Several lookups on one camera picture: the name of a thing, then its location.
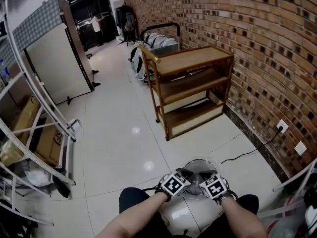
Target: forearm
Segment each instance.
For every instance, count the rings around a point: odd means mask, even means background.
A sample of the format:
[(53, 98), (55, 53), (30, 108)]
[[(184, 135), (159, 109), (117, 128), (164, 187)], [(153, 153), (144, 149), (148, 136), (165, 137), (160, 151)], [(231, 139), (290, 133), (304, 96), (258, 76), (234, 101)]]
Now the forearm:
[(133, 237), (147, 225), (166, 200), (167, 196), (159, 192), (142, 203), (125, 210), (105, 227), (98, 238)]
[(241, 207), (233, 198), (222, 202), (232, 232), (237, 238), (266, 238), (263, 223), (252, 212)]

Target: power outlet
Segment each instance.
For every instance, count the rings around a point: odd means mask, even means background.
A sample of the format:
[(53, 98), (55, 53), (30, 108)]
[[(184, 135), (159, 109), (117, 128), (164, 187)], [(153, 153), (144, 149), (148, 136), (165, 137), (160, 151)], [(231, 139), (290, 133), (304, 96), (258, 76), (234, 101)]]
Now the power outlet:
[(281, 131), (283, 134), (284, 132), (287, 130), (288, 125), (286, 124), (286, 122), (283, 121), (283, 119), (281, 119), (281, 121), (279, 121), (278, 125), (276, 126), (277, 128), (283, 127), (283, 130)]

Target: black handle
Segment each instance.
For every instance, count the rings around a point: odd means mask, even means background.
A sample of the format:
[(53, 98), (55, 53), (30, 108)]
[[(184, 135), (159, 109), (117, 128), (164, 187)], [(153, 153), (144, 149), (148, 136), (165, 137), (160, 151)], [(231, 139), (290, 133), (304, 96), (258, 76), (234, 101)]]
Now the black handle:
[(179, 26), (179, 24), (172, 22), (172, 23), (166, 23), (166, 24), (161, 24), (161, 25), (149, 26), (148, 28), (146, 28), (145, 30), (142, 31), (142, 33), (141, 33), (141, 41), (144, 41), (144, 34), (145, 34), (146, 31), (157, 29), (157, 28), (161, 28), (161, 27), (166, 27), (166, 26), (176, 26), (177, 27), (177, 36), (180, 36), (180, 26)]

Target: wooden shelf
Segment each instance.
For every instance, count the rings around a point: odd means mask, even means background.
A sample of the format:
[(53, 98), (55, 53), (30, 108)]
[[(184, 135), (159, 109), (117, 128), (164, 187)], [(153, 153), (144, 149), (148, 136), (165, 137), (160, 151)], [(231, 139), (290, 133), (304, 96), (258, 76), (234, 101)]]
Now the wooden shelf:
[[(172, 129), (173, 127), (186, 123), (194, 119), (195, 117), (199, 117), (222, 105), (223, 102), (217, 105), (213, 101), (206, 99), (205, 101), (196, 105), (193, 104), (192, 106), (175, 109), (169, 113), (165, 113), (166, 125), (169, 129)], [(157, 109), (159, 114), (161, 115), (160, 108), (157, 107)]]
[(232, 56), (226, 51), (207, 46), (161, 57), (157, 70), (161, 77), (165, 77)]
[[(162, 82), (159, 85), (163, 103), (164, 105), (168, 105), (191, 95), (206, 91), (228, 80), (228, 77), (221, 76), (209, 68), (173, 81)], [(153, 84), (152, 87), (158, 92), (155, 84)]]

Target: checkered cloth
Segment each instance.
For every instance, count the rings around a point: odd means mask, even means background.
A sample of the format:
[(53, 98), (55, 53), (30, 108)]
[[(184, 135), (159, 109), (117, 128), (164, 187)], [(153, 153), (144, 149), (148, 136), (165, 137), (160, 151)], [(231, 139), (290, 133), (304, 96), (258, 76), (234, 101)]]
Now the checkered cloth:
[[(19, 51), (23, 51), (61, 23), (58, 0), (44, 2), (13, 31)], [(0, 43), (0, 59), (3, 59), (5, 66), (14, 60), (8, 39)]]

